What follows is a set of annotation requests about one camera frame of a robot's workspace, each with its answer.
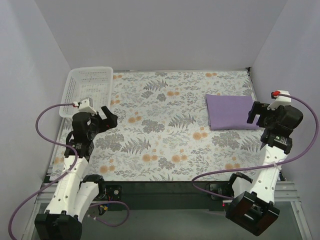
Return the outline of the white plastic basket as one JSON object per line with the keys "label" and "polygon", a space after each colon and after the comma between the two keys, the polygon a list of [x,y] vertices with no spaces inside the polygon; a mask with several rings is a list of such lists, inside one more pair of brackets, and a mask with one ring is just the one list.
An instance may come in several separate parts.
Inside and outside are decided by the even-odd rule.
{"label": "white plastic basket", "polygon": [[93,108],[111,106],[114,70],[109,66],[80,67],[67,76],[61,103],[69,104],[91,98]]}

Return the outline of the purple t shirt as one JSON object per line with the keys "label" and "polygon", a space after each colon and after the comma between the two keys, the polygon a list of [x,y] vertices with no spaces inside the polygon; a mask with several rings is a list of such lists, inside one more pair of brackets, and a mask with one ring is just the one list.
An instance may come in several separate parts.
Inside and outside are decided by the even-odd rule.
{"label": "purple t shirt", "polygon": [[212,131],[257,130],[257,119],[247,123],[254,103],[251,96],[205,95],[208,123]]}

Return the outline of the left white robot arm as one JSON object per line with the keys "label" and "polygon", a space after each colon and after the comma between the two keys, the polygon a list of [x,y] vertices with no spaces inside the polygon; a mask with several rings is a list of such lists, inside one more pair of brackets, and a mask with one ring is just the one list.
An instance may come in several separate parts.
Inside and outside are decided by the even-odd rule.
{"label": "left white robot arm", "polygon": [[82,220],[93,199],[106,196],[103,177],[83,177],[91,154],[94,139],[118,125],[118,117],[106,106],[101,107],[106,116],[79,108],[72,116],[72,130],[63,147],[64,169],[57,178],[54,195],[44,213],[37,214],[34,225],[41,240],[79,240],[82,236]]}

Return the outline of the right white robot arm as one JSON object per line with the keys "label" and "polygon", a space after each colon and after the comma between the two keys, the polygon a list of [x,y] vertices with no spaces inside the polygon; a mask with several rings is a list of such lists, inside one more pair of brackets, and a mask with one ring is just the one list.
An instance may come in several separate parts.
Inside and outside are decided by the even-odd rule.
{"label": "right white robot arm", "polygon": [[279,217],[275,207],[275,187],[281,166],[290,153],[290,134],[303,120],[303,113],[290,100],[275,100],[271,104],[255,101],[248,113],[247,123],[263,128],[257,176],[251,179],[237,172],[226,186],[233,200],[226,209],[226,218],[255,236],[260,236]]}

